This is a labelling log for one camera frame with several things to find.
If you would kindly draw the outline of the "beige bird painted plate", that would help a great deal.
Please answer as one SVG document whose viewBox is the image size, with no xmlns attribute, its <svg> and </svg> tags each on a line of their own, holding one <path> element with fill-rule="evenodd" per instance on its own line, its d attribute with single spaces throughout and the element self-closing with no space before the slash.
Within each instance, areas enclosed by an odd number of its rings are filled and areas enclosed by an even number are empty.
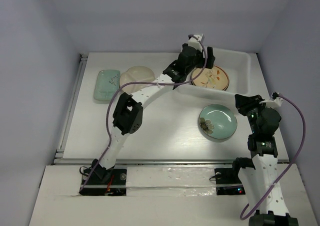
<svg viewBox="0 0 320 226">
<path fill-rule="evenodd" d="M 212 69 L 205 68 L 200 76 L 191 83 L 194 86 L 223 90 L 223 69 L 214 65 Z"/>
</svg>

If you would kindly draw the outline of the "red plate with teal flower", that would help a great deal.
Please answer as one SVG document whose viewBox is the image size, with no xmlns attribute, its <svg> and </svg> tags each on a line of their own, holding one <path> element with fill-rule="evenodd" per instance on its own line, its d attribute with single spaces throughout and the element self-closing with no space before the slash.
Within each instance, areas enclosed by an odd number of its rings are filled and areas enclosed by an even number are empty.
<svg viewBox="0 0 320 226">
<path fill-rule="evenodd" d="M 229 81 L 230 79 L 228 74 L 225 71 L 223 71 L 223 90 L 227 90 L 230 83 Z"/>
</svg>

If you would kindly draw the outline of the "light green round plate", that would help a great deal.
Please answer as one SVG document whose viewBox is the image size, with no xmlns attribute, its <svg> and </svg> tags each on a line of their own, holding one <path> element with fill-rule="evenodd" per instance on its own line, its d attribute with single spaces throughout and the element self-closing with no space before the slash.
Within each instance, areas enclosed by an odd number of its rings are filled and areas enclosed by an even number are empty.
<svg viewBox="0 0 320 226">
<path fill-rule="evenodd" d="M 208 137 L 224 140 L 235 133 L 238 122 L 229 108 L 212 104 L 202 109 L 198 117 L 198 125 Z"/>
</svg>

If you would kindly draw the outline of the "cream divided dish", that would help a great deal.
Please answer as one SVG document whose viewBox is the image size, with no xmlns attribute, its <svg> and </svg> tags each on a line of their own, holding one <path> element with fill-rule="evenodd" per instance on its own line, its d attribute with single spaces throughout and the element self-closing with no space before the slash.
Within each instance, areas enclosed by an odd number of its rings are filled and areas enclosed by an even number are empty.
<svg viewBox="0 0 320 226">
<path fill-rule="evenodd" d="M 120 76 L 119 85 L 122 87 L 124 84 L 130 82 L 153 82 L 154 80 L 155 74 L 150 68 L 145 66 L 133 66 Z M 122 91 L 127 94 L 132 94 L 145 87 L 146 85 L 144 84 L 132 84 L 124 87 Z"/>
</svg>

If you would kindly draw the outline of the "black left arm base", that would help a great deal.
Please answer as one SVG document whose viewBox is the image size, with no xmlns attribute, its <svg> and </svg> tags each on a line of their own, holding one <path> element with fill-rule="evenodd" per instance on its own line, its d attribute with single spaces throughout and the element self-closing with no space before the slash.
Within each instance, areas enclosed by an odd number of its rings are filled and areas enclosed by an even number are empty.
<svg viewBox="0 0 320 226">
<path fill-rule="evenodd" d="M 79 194 L 82 196 L 126 196 L 127 169 L 106 170 L 98 165 Z"/>
</svg>

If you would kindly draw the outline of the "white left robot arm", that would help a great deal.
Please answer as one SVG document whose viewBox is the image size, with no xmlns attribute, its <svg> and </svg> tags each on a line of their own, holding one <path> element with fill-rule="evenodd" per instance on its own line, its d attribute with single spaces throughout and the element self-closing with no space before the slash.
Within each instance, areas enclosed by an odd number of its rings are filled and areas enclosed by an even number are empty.
<svg viewBox="0 0 320 226">
<path fill-rule="evenodd" d="M 121 147 L 127 137 L 142 125 L 143 110 L 163 94 L 187 84 L 187 76 L 195 68 L 212 68 L 215 59 L 212 47 L 198 50 L 185 43 L 178 58 L 156 80 L 146 83 L 138 81 L 138 84 L 146 87 L 132 94 L 122 93 L 112 114 L 112 125 L 109 125 L 111 107 L 107 109 L 108 145 L 100 158 L 92 162 L 90 175 L 93 174 L 94 179 L 101 184 L 108 182 Z"/>
</svg>

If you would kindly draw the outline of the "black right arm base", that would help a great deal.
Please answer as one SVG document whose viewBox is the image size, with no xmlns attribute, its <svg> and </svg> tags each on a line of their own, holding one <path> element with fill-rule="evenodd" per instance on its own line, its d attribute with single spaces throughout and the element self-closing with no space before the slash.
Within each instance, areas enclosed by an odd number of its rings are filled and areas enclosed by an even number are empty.
<svg viewBox="0 0 320 226">
<path fill-rule="evenodd" d="M 231 168 L 215 168 L 214 176 L 218 196 L 245 195 L 245 189 L 238 177 L 240 169 L 255 168 L 250 158 L 236 158 Z"/>
</svg>

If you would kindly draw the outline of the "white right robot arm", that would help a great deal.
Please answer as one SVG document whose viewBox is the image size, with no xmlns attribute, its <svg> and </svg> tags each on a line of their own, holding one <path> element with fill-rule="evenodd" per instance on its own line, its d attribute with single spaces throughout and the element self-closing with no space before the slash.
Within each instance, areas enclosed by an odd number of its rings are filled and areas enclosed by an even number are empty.
<svg viewBox="0 0 320 226">
<path fill-rule="evenodd" d="M 235 95 L 235 107 L 246 116 L 251 128 L 247 146 L 250 158 L 236 158 L 230 170 L 235 182 L 241 182 L 248 200 L 240 214 L 250 226 L 297 226 L 283 199 L 280 179 L 287 170 L 278 171 L 278 149 L 274 134 L 279 128 L 281 106 L 279 94 L 270 100 L 260 95 Z"/>
</svg>

